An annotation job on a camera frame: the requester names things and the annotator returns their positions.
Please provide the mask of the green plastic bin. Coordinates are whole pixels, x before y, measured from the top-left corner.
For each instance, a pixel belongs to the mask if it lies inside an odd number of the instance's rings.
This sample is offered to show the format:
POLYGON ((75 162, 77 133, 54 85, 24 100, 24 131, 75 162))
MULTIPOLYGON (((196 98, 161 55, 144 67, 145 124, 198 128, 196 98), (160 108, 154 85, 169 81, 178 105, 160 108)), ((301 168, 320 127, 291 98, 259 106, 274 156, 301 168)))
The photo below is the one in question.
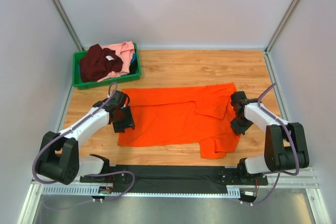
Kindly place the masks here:
POLYGON ((83 82, 80 76, 80 60, 84 58, 87 54, 87 51, 75 52, 72 57, 72 86, 78 88, 79 90, 91 89, 101 86, 107 86, 112 82, 123 83, 129 81, 139 80, 142 74, 139 52, 136 43, 133 43, 135 53, 133 54, 136 59, 131 63, 131 72, 127 75, 120 77, 110 78, 103 80, 101 82, 83 82))

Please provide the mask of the left aluminium frame post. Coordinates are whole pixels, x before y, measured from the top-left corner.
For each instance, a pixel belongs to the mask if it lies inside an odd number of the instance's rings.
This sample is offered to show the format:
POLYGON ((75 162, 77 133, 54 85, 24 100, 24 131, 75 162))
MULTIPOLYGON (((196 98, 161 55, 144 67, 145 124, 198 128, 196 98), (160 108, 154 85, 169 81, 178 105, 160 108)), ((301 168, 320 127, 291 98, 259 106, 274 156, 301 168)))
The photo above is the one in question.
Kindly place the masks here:
POLYGON ((80 39, 77 35, 77 33, 75 32, 73 25, 70 22, 70 19, 68 18, 68 15, 65 12, 64 7, 62 6, 62 3, 60 0, 51 0, 52 4, 54 5, 61 21, 63 22, 63 24, 65 25, 65 28, 68 32, 68 34, 70 35, 72 41, 75 43, 76 47, 78 50, 83 51, 83 45, 80 42, 80 39))

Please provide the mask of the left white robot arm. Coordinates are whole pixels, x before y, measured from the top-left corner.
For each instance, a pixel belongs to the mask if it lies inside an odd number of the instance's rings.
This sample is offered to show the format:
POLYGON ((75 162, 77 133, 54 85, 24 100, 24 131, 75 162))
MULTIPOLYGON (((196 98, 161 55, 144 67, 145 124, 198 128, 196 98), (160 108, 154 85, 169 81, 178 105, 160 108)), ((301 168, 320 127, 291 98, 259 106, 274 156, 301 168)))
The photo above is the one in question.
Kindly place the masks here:
POLYGON ((134 129, 129 103, 126 93, 115 90, 106 99, 96 102, 75 124, 60 132, 47 132, 33 162, 34 178, 42 184, 59 182, 69 185, 76 177, 102 177, 109 167, 108 159, 96 154, 81 158, 79 149, 107 125, 112 125, 116 133, 134 129))

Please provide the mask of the blue t shirt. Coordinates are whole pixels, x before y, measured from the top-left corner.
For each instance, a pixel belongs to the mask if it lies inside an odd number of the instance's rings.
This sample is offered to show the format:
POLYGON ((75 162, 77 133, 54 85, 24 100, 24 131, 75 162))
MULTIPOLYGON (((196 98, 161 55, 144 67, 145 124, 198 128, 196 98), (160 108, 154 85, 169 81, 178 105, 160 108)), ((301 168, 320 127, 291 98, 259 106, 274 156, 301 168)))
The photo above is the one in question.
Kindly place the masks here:
POLYGON ((136 65, 136 64, 137 64, 137 54, 134 53, 130 65, 136 65))

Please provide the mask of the maroon t shirt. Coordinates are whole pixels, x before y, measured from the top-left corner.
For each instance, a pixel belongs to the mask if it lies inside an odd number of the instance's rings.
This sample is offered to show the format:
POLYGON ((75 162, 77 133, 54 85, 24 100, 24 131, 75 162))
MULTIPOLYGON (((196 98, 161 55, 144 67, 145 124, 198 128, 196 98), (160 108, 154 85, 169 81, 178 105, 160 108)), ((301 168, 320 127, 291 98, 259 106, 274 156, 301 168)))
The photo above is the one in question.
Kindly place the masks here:
POLYGON ((114 50, 95 44, 89 48, 80 60, 80 77, 83 82, 95 82, 106 77, 110 72, 120 72, 123 61, 114 50))

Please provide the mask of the right aluminium frame post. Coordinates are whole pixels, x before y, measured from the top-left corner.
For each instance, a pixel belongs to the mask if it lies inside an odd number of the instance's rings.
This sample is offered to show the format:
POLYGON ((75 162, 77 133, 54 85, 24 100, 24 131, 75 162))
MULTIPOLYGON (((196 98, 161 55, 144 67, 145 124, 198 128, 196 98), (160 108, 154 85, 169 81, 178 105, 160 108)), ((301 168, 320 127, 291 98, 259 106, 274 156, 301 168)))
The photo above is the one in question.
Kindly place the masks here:
POLYGON ((297 7, 299 6, 301 0, 292 0, 288 6, 288 8, 286 9, 279 25, 277 26, 275 32, 273 33, 269 43, 267 44, 267 46, 265 47, 265 54, 269 54, 271 52, 271 50, 273 49, 274 45, 276 44, 277 40, 279 39, 281 33, 283 32, 283 30, 285 29, 286 25, 288 24, 288 22, 290 21, 290 18, 292 17, 292 15, 294 14, 295 10, 297 9, 297 7))

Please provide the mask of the aluminium frame post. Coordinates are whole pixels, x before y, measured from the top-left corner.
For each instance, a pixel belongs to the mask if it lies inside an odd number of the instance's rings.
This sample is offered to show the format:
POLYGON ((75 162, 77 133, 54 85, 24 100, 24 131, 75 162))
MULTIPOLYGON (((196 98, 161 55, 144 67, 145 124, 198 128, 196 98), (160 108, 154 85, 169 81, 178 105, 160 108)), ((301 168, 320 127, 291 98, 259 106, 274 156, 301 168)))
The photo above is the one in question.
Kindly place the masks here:
POLYGON ((297 7, 299 6, 301 0, 292 0, 288 6, 288 8, 286 9, 279 25, 277 26, 275 32, 273 33, 269 43, 267 44, 267 46, 265 47, 265 54, 269 54, 271 52, 271 50, 273 49, 274 45, 276 44, 277 40, 279 39, 281 33, 283 32, 283 30, 285 29, 286 25, 288 24, 288 22, 290 21, 290 18, 292 17, 292 15, 294 14, 295 10, 297 9, 297 7))
POLYGON ((51 0, 52 4, 54 5, 61 21, 63 22, 63 24, 65 25, 65 28, 68 32, 68 34, 70 35, 72 41, 75 43, 76 47, 78 50, 83 51, 83 45, 80 42, 80 39, 77 35, 77 33, 75 32, 73 25, 70 22, 70 19, 68 18, 68 15, 65 12, 64 7, 62 6, 62 3, 60 0, 51 0))

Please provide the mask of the orange t shirt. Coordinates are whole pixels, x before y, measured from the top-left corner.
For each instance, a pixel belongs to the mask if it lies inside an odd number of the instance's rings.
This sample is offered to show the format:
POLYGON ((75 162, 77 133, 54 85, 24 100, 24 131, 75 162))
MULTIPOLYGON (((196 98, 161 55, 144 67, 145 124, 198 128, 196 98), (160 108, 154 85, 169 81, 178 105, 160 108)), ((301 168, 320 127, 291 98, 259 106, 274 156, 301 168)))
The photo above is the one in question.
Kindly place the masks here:
POLYGON ((119 146, 149 147, 198 143, 202 158, 233 152, 240 137, 231 128, 234 83, 199 87, 123 89, 135 122, 118 138, 119 146))

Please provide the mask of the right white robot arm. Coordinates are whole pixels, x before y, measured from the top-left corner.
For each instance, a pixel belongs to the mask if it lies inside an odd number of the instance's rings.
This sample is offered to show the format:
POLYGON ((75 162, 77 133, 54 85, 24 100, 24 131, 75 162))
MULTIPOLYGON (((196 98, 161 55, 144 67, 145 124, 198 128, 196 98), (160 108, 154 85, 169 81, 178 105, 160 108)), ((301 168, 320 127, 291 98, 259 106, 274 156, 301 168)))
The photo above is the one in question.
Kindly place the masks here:
POLYGON ((269 111, 261 98, 248 99, 245 92, 230 96, 235 117, 230 126, 236 135, 244 135, 256 125, 265 133, 264 153, 239 162, 248 174, 285 173, 296 176, 309 166, 309 153, 303 125, 286 121, 269 111))

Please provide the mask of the pink t shirt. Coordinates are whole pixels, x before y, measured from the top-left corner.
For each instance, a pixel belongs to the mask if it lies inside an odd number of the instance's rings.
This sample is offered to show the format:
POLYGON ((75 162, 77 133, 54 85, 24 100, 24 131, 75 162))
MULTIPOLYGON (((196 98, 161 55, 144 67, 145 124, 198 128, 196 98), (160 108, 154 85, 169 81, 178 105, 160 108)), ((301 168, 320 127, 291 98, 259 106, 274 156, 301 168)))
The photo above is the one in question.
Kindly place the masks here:
POLYGON ((103 74, 103 77, 98 82, 130 73, 130 64, 135 53, 133 42, 124 41, 119 44, 102 46, 102 52, 106 73, 103 74))

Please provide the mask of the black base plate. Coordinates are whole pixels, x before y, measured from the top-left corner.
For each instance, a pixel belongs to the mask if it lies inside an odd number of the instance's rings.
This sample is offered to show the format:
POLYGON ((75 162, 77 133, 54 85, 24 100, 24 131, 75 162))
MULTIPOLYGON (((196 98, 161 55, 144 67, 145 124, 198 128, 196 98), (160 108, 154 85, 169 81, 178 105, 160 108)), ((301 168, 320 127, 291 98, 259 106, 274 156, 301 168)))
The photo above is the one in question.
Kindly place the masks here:
POLYGON ((145 191, 177 193, 218 193, 227 186, 268 185, 263 174, 248 175, 224 166, 116 165, 102 173, 129 171, 135 175, 133 187, 145 191))

